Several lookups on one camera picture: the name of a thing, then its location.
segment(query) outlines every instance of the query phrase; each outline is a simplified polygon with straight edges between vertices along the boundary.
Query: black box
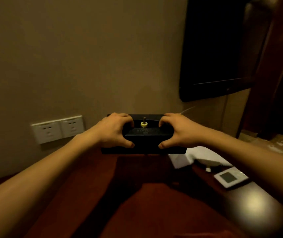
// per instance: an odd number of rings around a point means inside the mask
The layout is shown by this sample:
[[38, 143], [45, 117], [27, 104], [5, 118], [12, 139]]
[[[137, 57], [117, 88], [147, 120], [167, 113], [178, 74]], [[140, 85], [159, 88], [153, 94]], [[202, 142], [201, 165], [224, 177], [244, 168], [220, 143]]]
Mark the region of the black box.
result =
[[[158, 127], [159, 120], [163, 115], [130, 115], [134, 120], [135, 127], [125, 124], [123, 136], [135, 144], [134, 148], [113, 147], [101, 148], [103, 154], [185, 154], [187, 148], [175, 146], [160, 149], [158, 145], [174, 134], [174, 128], [170, 124], [163, 124]], [[146, 117], [147, 128], [141, 127], [143, 118]]]

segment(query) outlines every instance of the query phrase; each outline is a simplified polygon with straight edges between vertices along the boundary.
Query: person's left arm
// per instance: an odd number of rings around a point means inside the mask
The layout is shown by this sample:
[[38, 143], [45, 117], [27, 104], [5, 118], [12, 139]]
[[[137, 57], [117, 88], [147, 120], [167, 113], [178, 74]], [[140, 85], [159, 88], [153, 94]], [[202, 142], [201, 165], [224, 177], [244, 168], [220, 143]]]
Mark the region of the person's left arm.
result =
[[26, 214], [37, 205], [55, 180], [83, 152], [94, 147], [134, 147], [122, 135], [131, 123], [127, 114], [113, 113], [95, 126], [75, 136], [68, 144], [0, 185], [0, 237], [8, 236]]

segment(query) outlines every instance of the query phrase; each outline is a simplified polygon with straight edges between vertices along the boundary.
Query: forearm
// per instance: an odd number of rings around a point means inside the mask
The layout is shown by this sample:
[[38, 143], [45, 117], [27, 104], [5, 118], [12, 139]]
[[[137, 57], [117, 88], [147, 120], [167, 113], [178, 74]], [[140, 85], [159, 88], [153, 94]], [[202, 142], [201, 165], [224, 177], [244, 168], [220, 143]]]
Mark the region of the forearm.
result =
[[209, 129], [203, 145], [283, 197], [283, 155]]
[[82, 152], [95, 145], [94, 137], [76, 136], [64, 147], [1, 184], [0, 237], [17, 225]]

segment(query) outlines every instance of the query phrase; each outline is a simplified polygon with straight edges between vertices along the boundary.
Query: white digital device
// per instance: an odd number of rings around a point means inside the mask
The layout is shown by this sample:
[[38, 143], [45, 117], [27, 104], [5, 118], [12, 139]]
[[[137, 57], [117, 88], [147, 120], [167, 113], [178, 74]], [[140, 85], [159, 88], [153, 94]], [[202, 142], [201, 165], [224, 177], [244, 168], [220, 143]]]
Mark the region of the white digital device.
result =
[[217, 179], [218, 182], [220, 182], [225, 188], [229, 188], [248, 179], [248, 177], [236, 167], [222, 171], [214, 175], [214, 178]]

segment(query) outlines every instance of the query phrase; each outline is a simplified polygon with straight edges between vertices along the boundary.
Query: white electrical socket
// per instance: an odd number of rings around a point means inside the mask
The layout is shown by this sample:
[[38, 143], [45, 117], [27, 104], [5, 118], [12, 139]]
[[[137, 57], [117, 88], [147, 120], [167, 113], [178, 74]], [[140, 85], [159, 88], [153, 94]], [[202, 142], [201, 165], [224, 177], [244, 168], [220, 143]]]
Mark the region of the white electrical socket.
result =
[[60, 119], [59, 121], [64, 138], [84, 132], [82, 115]]
[[63, 138], [59, 120], [32, 124], [31, 127], [38, 144]]

